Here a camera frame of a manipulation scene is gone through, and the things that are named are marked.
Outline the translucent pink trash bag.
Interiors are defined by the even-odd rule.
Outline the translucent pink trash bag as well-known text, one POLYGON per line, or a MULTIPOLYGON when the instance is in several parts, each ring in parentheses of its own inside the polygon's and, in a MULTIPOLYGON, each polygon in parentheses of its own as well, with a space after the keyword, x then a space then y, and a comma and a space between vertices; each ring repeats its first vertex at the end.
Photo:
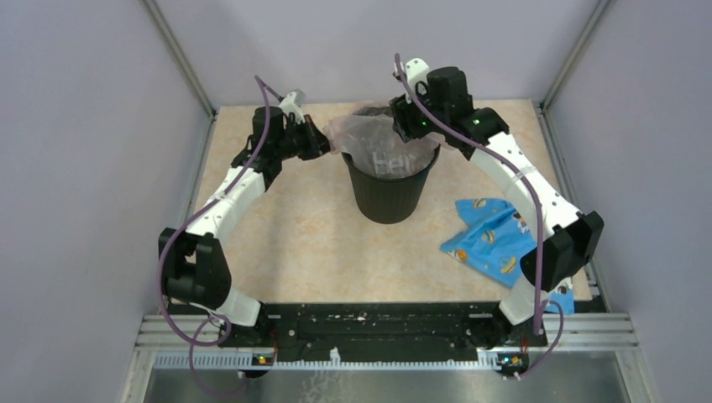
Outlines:
POLYGON ((351 156, 360 171, 379 179, 403 179, 424 170, 439 143, 428 137, 405 142, 394 130, 387 102, 366 102, 323 128, 332 151, 351 156))

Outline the black plastic trash bin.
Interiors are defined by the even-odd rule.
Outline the black plastic trash bin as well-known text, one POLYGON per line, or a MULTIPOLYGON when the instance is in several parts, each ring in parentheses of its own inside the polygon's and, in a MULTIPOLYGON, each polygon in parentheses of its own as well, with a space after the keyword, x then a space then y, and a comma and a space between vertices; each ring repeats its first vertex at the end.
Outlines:
POLYGON ((348 168, 353 194, 361 213, 379 224, 395 224, 406 220, 420 201, 427 178, 436 164, 441 147, 434 149, 428 165, 404 178, 381 179, 359 170, 350 154, 341 154, 348 168))

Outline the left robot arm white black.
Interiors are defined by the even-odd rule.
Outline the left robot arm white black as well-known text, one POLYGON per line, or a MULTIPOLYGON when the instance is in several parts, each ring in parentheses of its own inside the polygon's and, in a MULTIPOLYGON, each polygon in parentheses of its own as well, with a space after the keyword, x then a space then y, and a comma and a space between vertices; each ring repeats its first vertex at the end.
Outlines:
POLYGON ((238 337, 258 347, 270 333, 267 321, 259 318, 263 305, 233 287, 223 243, 269 190, 284 161, 320 158, 330 144, 310 115, 286 102, 257 108, 252 127, 245 148, 195 217, 185 228, 167 228, 160 235, 160 289, 168 298, 237 325, 238 337))

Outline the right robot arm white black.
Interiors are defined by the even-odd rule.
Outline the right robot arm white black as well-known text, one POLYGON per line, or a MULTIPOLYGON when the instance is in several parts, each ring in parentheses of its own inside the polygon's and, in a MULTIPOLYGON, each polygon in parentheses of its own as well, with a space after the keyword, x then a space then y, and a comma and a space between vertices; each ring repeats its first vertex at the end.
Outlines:
POLYGON ((401 139, 441 134, 501 191, 498 199, 458 201, 467 227, 441 249, 508 286, 492 333, 498 343, 514 346, 526 336, 525 322, 540 322, 557 290, 591 260, 603 219, 579 210, 547 181, 494 109, 474 106, 459 68, 433 70, 413 59, 396 62, 394 75, 406 90, 390 101, 401 139))

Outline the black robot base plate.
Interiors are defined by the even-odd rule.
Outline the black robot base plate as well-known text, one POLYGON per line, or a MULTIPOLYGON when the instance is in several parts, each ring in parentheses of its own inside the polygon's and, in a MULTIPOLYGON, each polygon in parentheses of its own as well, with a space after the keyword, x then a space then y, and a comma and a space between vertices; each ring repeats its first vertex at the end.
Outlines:
POLYGON ((221 326, 222 348, 274 348, 281 363, 474 361, 478 351, 544 347, 531 321, 511 325, 494 302, 267 303, 252 327, 221 326))

